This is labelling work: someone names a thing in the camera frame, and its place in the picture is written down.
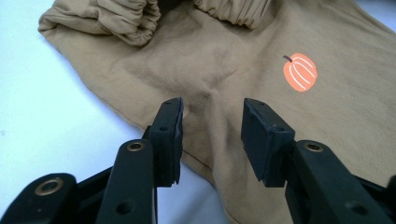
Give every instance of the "orange pumpkin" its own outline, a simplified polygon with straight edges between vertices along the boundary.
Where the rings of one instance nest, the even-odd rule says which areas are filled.
[[[283,74],[289,84],[297,91],[311,89],[318,77],[314,62],[302,53],[295,53],[291,57],[286,55],[283,57],[288,60],[283,66]]]

